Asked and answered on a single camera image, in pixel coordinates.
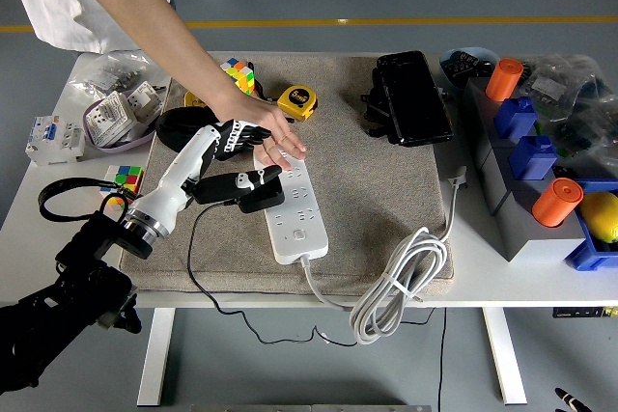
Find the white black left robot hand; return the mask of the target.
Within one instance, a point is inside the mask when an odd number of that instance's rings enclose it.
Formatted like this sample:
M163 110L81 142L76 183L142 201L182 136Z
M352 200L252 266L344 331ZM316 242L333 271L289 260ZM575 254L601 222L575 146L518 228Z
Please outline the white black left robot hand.
M276 179L282 173L278 165L202 177L217 156L260 145L268 136L266 129L245 121L200 128L164 172L157 188L132 203L124 228L153 243L175 229L177 215L191 200L203 205L237 199Z

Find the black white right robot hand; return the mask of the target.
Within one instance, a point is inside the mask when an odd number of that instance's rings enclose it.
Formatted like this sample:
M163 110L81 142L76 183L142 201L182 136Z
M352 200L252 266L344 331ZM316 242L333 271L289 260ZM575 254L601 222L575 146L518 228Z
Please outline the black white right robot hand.
M591 409L586 406L582 401L575 398L565 390L556 387L554 389L555 394L572 410L575 412L590 412Z

